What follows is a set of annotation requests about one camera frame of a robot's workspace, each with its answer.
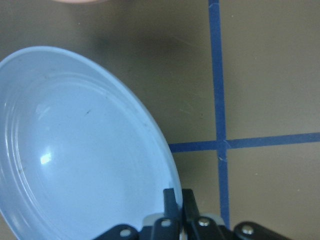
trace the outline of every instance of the screw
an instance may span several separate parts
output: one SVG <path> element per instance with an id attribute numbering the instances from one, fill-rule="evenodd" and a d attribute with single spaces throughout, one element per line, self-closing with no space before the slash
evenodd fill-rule
<path id="1" fill-rule="evenodd" d="M 206 217 L 201 217 L 198 221 L 199 225 L 202 226 L 202 227 L 206 227 L 210 224 L 210 221 L 208 218 Z"/>
<path id="2" fill-rule="evenodd" d="M 120 231 L 120 237 L 128 237 L 131 234 L 131 230 L 130 229 L 123 229 Z"/>
<path id="3" fill-rule="evenodd" d="M 244 234 L 252 235 L 252 234 L 254 234 L 254 229 L 250 225 L 243 225 L 242 232 Z"/>
<path id="4" fill-rule="evenodd" d="M 162 227 L 169 227 L 171 225 L 171 220 L 170 219 L 163 219 L 161 221 L 161 226 Z"/>

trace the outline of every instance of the dark speck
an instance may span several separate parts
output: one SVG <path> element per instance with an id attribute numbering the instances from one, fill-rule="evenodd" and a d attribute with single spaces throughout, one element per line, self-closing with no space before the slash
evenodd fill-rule
<path id="1" fill-rule="evenodd" d="M 92 110 L 92 109 L 89 109 L 89 110 L 85 113 L 85 115 L 89 114 L 89 113 L 91 112 L 91 110 Z"/>
<path id="2" fill-rule="evenodd" d="M 26 167 L 23 167 L 22 169 L 18 169 L 19 174 L 24 173 L 24 171 L 26 170 Z"/>

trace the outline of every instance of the floor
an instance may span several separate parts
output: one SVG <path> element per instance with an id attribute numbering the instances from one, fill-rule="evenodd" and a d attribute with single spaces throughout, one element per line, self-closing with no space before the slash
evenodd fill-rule
<path id="1" fill-rule="evenodd" d="M 320 132 L 320 2 L 220 2 L 226 138 Z M 57 46 L 102 65 L 145 104 L 167 142 L 215 141 L 208 2 L 0 1 L 0 60 Z M 217 152 L 173 154 L 201 212 L 220 213 Z M 250 220 L 320 238 L 320 143 L 230 149 L 230 227 Z M 0 219 L 0 239 L 13 240 Z"/>

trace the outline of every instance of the plate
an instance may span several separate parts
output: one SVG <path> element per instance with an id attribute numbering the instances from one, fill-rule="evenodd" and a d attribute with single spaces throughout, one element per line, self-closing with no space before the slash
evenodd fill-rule
<path id="1" fill-rule="evenodd" d="M 88 240 L 117 224 L 140 230 L 182 206 L 157 124 L 116 77 L 49 46 L 0 63 L 0 210 L 18 239 Z"/>

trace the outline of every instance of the blue tape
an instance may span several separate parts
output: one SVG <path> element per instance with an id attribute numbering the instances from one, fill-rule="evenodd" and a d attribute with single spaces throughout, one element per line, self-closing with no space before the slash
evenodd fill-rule
<path id="1" fill-rule="evenodd" d="M 228 140 L 229 149 L 320 142 L 320 132 Z"/>
<path id="2" fill-rule="evenodd" d="M 230 210 L 229 210 L 229 183 L 228 183 L 228 158 L 227 150 L 219 149 L 218 155 L 218 172 L 219 172 L 219 195 L 220 195 L 220 214 L 224 220 L 225 226 L 230 227 Z"/>
<path id="3" fill-rule="evenodd" d="M 219 0 L 209 0 L 209 23 L 214 88 L 215 129 L 218 155 L 220 214 L 227 228 L 230 226 L 229 185 L 227 160 L 227 131 L 224 71 L 221 43 L 221 23 Z"/>
<path id="4" fill-rule="evenodd" d="M 216 150 L 217 141 L 196 141 L 196 142 L 186 142 L 186 143 L 174 143 L 174 144 L 169 144 L 169 147 L 172 153 Z"/>
<path id="5" fill-rule="evenodd" d="M 265 136 L 243 139 L 225 140 L 227 149 L 257 148 L 277 145 L 306 144 L 320 142 L 320 132 L 302 133 L 281 136 Z M 195 141 L 169 144 L 172 153 L 218 150 L 221 141 Z"/>

